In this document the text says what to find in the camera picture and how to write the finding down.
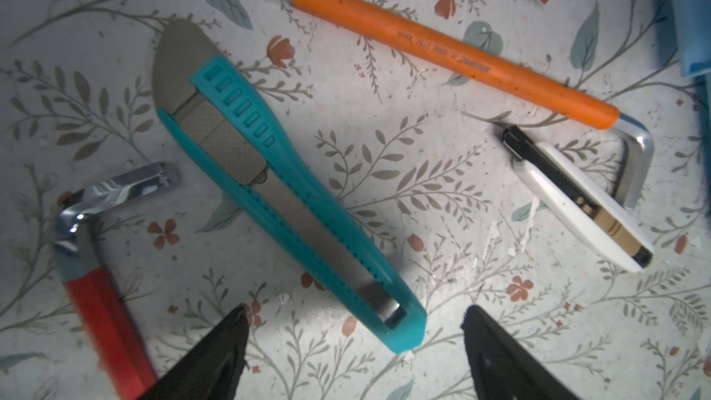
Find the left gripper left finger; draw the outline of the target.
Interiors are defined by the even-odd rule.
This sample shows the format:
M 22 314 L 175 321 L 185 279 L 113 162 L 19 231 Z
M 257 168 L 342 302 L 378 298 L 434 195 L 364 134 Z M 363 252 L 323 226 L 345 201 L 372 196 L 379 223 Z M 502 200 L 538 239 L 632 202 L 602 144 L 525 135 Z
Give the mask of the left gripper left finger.
M 246 367 L 247 308 L 235 307 L 166 375 L 141 392 L 142 399 L 233 399 Z

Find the teal utility knife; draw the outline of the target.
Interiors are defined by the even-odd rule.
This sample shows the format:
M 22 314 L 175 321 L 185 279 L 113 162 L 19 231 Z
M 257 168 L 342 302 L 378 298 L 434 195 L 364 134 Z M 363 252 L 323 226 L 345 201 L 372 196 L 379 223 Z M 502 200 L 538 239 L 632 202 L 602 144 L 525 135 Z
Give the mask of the teal utility knife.
M 165 28 L 152 79 L 165 128 L 227 196 L 391 351 L 422 343 L 427 314 L 418 298 L 197 24 Z

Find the orange pencil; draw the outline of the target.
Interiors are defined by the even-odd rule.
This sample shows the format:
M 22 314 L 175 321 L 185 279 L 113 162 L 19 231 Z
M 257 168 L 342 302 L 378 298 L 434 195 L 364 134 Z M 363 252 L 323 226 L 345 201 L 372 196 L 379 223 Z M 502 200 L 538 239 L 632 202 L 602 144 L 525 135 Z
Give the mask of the orange pencil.
M 615 198 L 624 209 L 633 210 L 637 206 L 651 169 L 654 140 L 642 123 L 613 105 L 363 0 L 286 1 L 321 20 L 570 120 L 598 130 L 615 131 L 627 146 Z

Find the black marker pen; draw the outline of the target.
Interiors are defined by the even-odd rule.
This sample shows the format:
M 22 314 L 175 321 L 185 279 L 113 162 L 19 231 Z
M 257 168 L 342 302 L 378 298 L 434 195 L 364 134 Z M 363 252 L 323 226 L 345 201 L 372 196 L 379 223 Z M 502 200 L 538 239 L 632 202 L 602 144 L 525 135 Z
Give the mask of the black marker pen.
M 514 172 L 585 246 L 628 272 L 649 267 L 654 247 L 635 218 L 567 157 L 517 126 L 502 142 Z

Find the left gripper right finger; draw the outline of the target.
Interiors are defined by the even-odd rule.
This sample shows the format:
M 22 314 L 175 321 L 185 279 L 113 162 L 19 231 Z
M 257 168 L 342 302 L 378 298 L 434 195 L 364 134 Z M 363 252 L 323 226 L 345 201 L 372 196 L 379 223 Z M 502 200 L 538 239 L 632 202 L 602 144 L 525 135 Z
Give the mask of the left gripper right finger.
M 482 307 L 468 308 L 462 330 L 477 398 L 578 399 Z

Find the red handled screwdriver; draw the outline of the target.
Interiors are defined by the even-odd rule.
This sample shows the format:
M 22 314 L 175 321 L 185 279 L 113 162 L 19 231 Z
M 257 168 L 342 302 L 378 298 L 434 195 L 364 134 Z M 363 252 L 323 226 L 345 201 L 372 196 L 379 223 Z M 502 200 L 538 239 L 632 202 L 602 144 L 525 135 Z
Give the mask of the red handled screwdriver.
M 178 168 L 155 162 L 72 194 L 57 214 L 51 246 L 57 270 L 118 397 L 137 399 L 157 380 L 143 341 L 100 259 L 101 215 L 180 182 Z

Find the blue plastic tool box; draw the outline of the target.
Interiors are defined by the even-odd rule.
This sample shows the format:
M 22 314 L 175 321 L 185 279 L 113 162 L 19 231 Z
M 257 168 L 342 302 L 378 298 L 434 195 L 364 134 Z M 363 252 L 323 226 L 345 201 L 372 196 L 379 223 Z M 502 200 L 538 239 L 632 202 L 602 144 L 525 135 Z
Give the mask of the blue plastic tool box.
M 710 72 L 710 0 L 671 0 L 681 76 Z

